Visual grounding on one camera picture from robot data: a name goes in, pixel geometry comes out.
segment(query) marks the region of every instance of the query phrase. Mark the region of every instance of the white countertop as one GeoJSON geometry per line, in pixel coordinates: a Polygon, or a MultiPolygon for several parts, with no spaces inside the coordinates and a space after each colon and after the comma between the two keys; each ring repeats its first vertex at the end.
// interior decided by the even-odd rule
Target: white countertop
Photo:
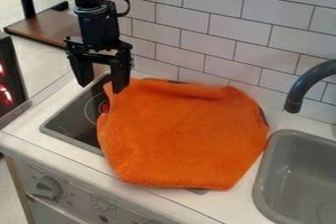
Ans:
{"type": "MultiPolygon", "coordinates": [[[[135,77],[145,75],[134,73],[135,77]]],[[[118,196],[174,216],[190,224],[266,224],[272,223],[261,215],[252,202],[252,185],[260,157],[239,183],[228,192],[209,191],[196,195],[182,189],[158,189],[130,186],[120,182],[105,159],[69,143],[42,134],[39,126],[55,114],[83,89],[71,80],[50,97],[14,121],[0,135],[0,149],[9,155],[20,153],[43,161],[65,173],[73,173],[88,183],[97,185],[118,196]]],[[[270,133],[294,129],[323,138],[336,140],[335,128],[311,119],[263,108],[270,133]]]]}

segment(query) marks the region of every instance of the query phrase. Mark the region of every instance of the black stovetop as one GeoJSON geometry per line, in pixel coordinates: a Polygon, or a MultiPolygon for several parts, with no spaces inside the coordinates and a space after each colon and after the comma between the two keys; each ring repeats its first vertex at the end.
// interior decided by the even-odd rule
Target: black stovetop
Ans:
{"type": "Polygon", "coordinates": [[[91,88],[48,119],[41,126],[41,131],[84,149],[92,150],[94,147],[97,149],[94,152],[100,152],[98,150],[96,121],[101,113],[109,111],[109,100],[103,90],[103,85],[108,82],[108,76],[101,78],[91,88]]]}

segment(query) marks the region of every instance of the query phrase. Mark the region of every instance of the orange cloth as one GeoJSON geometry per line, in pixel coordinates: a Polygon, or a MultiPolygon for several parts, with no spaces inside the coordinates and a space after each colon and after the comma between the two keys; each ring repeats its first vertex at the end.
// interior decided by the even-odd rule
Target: orange cloth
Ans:
{"type": "Polygon", "coordinates": [[[230,87],[132,79],[98,119],[105,157],[124,182],[231,189],[266,146],[258,105],[230,87]]]}

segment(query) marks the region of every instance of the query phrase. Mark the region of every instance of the sink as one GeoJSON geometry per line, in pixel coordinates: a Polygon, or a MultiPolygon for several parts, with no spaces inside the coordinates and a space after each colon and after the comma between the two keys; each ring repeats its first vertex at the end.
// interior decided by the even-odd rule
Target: sink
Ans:
{"type": "Polygon", "coordinates": [[[274,133],[252,198],[278,224],[336,224],[336,141],[292,130],[274,133]]]}

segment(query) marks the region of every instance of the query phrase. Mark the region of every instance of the gray faucet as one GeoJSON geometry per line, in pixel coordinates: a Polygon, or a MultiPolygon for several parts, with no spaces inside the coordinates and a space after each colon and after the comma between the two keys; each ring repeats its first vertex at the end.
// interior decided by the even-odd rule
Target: gray faucet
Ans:
{"type": "Polygon", "coordinates": [[[290,113],[298,113],[307,91],[317,82],[335,74],[336,59],[323,62],[305,72],[289,91],[284,109],[290,113]]]}

